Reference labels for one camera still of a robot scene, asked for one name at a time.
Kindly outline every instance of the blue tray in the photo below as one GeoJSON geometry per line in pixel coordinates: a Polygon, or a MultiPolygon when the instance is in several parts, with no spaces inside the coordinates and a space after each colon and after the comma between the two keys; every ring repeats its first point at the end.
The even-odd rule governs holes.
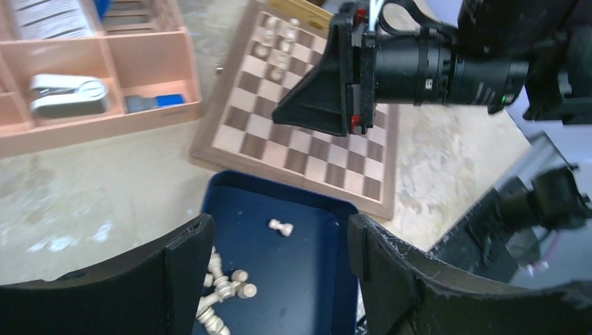
{"type": "MultiPolygon", "coordinates": [[[[249,174],[216,174],[203,213],[216,222],[214,245],[223,270],[249,273],[252,299],[215,304],[236,335],[353,335],[357,278],[348,256],[347,223],[357,209],[329,198],[249,174]],[[294,225],[283,237],[270,219],[294,225]]],[[[206,334],[195,321],[193,335],[206,334]]]]}

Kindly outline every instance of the concrete floor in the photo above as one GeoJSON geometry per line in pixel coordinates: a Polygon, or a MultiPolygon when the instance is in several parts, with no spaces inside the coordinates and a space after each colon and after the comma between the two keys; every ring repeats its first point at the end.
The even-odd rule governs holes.
{"type": "MultiPolygon", "coordinates": [[[[246,1],[178,2],[207,100],[246,1]]],[[[1,160],[0,284],[55,279],[196,216],[220,170],[188,161],[198,124],[1,160]]],[[[403,106],[400,124],[395,219],[381,223],[423,250],[530,147],[506,113],[489,117],[483,108],[403,106]]]]}

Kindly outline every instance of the chess piece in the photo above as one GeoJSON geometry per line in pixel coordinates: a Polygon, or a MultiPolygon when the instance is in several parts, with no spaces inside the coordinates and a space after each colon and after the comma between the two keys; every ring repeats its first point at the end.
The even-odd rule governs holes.
{"type": "Polygon", "coordinates": [[[212,248],[212,255],[209,257],[209,263],[207,264],[207,270],[214,276],[214,280],[224,276],[222,272],[222,259],[220,254],[215,252],[212,248]]]}
{"type": "Polygon", "coordinates": [[[228,326],[224,326],[217,335],[230,335],[230,329],[228,329],[228,326]]]}
{"type": "Polygon", "coordinates": [[[198,321],[204,325],[204,328],[209,335],[219,335],[220,331],[226,327],[224,321],[215,314],[212,307],[208,307],[201,315],[199,315],[198,321]]]}
{"type": "Polygon", "coordinates": [[[211,307],[213,304],[215,304],[216,302],[222,302],[222,301],[223,301],[222,297],[220,297],[220,295],[217,292],[206,295],[205,297],[201,297],[200,303],[198,305],[198,312],[196,313],[195,316],[199,317],[200,315],[202,315],[205,312],[206,309],[211,307]]]}
{"type": "Polygon", "coordinates": [[[214,290],[222,300],[226,300],[230,297],[234,297],[236,295],[235,287],[232,283],[228,280],[227,276],[222,276],[216,280],[214,280],[214,290]]]}
{"type": "Polygon", "coordinates": [[[237,295],[241,299],[249,299],[257,295],[257,286],[254,284],[241,284],[238,287],[237,295]]]}
{"type": "Polygon", "coordinates": [[[255,53],[259,57],[266,57],[269,54],[269,50],[264,45],[259,44],[255,47],[255,53]]]}
{"type": "Polygon", "coordinates": [[[245,283],[247,279],[249,279],[249,274],[244,270],[237,270],[232,273],[230,279],[235,282],[245,283]]]}
{"type": "Polygon", "coordinates": [[[214,284],[214,276],[212,274],[205,274],[204,287],[210,288],[214,284]]]}
{"type": "Polygon", "coordinates": [[[273,30],[276,28],[277,22],[277,17],[270,16],[267,18],[267,21],[265,21],[265,28],[273,30]]]}
{"type": "Polygon", "coordinates": [[[269,225],[271,229],[278,230],[283,236],[290,236],[292,234],[292,230],[294,230],[294,226],[290,223],[281,223],[275,218],[269,220],[269,225]]]}
{"type": "Polygon", "coordinates": [[[266,29],[263,34],[263,44],[271,46],[274,43],[275,33],[272,30],[266,29]]]}
{"type": "Polygon", "coordinates": [[[222,272],[222,260],[220,254],[213,253],[209,258],[207,269],[214,276],[214,287],[216,292],[222,299],[228,299],[235,295],[235,289],[228,280],[228,276],[224,276],[222,272]]]}
{"type": "Polygon", "coordinates": [[[275,68],[269,75],[272,77],[272,80],[278,82],[283,77],[283,71],[280,68],[275,68]]]}
{"type": "Polygon", "coordinates": [[[286,32],[286,40],[288,42],[294,42],[296,40],[296,30],[295,29],[288,29],[288,32],[286,32]]]}
{"type": "Polygon", "coordinates": [[[289,54],[292,51],[292,43],[290,43],[286,40],[282,40],[281,43],[279,44],[279,49],[284,54],[289,54]]]}

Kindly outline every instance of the wooden chess piece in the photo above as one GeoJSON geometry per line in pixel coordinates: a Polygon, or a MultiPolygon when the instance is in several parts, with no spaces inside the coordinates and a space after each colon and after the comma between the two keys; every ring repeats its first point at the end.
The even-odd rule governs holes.
{"type": "Polygon", "coordinates": [[[269,225],[271,229],[278,230],[283,236],[290,236],[292,231],[294,230],[294,225],[291,223],[281,223],[275,218],[269,220],[269,225]]]}

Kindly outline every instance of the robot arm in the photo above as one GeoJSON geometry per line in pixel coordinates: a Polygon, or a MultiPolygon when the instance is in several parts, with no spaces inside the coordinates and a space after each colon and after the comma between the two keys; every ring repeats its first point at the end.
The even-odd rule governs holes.
{"type": "Polygon", "coordinates": [[[341,7],[321,61],[280,101],[275,123],[363,135],[376,103],[483,105],[493,114],[526,87],[525,119],[592,124],[592,1],[464,0],[459,28],[412,0],[379,3],[341,7]],[[391,27],[388,4],[421,28],[391,27]]]}

